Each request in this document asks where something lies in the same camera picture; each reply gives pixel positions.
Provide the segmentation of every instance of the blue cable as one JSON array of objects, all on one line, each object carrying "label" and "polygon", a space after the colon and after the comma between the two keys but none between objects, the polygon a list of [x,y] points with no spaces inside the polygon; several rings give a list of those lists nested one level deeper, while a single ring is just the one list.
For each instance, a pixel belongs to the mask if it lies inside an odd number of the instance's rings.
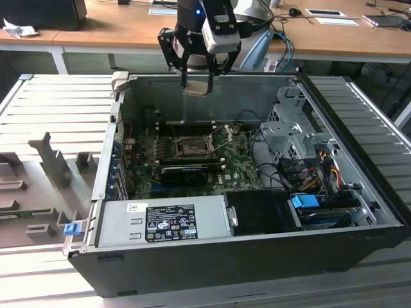
[{"label": "blue cable", "polygon": [[287,61],[287,64],[285,65],[285,67],[284,67],[284,72],[285,72],[288,64],[289,64],[290,61],[291,61],[291,45],[290,45],[290,41],[289,41],[284,35],[282,35],[281,33],[278,33],[278,32],[274,32],[274,33],[275,33],[276,35],[278,35],[279,37],[281,37],[281,38],[287,43],[287,48],[288,48],[288,61]]}]

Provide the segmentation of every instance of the power supply label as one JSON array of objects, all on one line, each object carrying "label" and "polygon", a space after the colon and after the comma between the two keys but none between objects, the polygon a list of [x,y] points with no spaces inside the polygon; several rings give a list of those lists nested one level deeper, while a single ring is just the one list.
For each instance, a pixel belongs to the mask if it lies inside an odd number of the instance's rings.
[{"label": "power supply label", "polygon": [[146,241],[149,243],[196,238],[197,222],[193,204],[147,207]]}]

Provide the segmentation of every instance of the black computer case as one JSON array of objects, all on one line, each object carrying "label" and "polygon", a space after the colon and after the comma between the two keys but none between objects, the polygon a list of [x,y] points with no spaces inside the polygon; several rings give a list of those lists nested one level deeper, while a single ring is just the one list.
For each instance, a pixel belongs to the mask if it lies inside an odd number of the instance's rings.
[{"label": "black computer case", "polygon": [[0,1],[0,24],[4,18],[19,26],[76,31],[86,15],[84,0]]}]

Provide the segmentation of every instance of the computer mouse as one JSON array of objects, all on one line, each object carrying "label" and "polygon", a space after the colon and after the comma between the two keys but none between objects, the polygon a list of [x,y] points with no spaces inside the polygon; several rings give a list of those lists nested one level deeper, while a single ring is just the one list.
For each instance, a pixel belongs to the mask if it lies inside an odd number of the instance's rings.
[{"label": "computer mouse", "polygon": [[291,8],[288,11],[288,15],[291,16],[291,17],[297,17],[297,16],[301,15],[301,11],[298,8]]}]

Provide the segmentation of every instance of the wooden desk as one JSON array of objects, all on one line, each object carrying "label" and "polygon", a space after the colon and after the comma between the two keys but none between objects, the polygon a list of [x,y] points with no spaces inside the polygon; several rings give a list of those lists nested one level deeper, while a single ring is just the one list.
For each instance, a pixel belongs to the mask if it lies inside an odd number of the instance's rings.
[{"label": "wooden desk", "polygon": [[[346,14],[343,18],[362,18],[362,15],[379,15],[379,10],[365,6],[365,0],[288,0],[287,3],[299,7],[304,16],[311,16],[306,8],[338,10]],[[378,1],[386,13],[388,8],[404,10],[408,6],[401,3]],[[290,7],[273,10],[276,15],[288,16]],[[339,26],[320,24],[315,19],[290,17],[284,25],[287,37],[294,43],[296,56],[366,56],[375,58],[406,58],[411,60],[411,33],[397,28],[373,28],[368,21],[354,20],[359,26]],[[281,30],[281,24],[275,22]],[[283,42],[274,41],[270,51],[283,51]]]},{"label": "wooden desk", "polygon": [[[175,16],[149,15],[149,4],[130,3],[118,6],[117,1],[85,0],[87,19],[80,31],[44,31],[33,38],[10,38],[0,32],[0,50],[48,51],[53,55],[58,72],[66,74],[64,53],[107,53],[110,66],[115,67],[113,54],[157,54],[161,50],[157,35],[161,28],[174,28]],[[365,6],[365,0],[287,0],[296,4],[305,16],[305,8],[340,10],[347,17],[379,11]],[[386,9],[404,9],[405,4],[379,1]],[[288,16],[289,7],[273,9],[276,15]],[[359,26],[319,24],[310,19],[289,18],[284,25],[286,35],[295,46],[295,59],[340,60],[355,62],[408,63],[411,60],[411,33],[400,29],[376,28],[365,20],[355,20]],[[281,25],[275,22],[277,29]],[[274,40],[269,56],[279,58],[284,42]]]},{"label": "wooden desk", "polygon": [[0,44],[22,44],[22,45],[53,45],[53,39],[58,30],[41,30],[41,35],[33,37],[16,38],[11,37],[7,32],[0,31]]},{"label": "wooden desk", "polygon": [[118,5],[117,1],[86,0],[87,19],[80,31],[60,31],[54,45],[160,49],[161,28],[174,28],[176,16],[149,15],[149,2]]}]

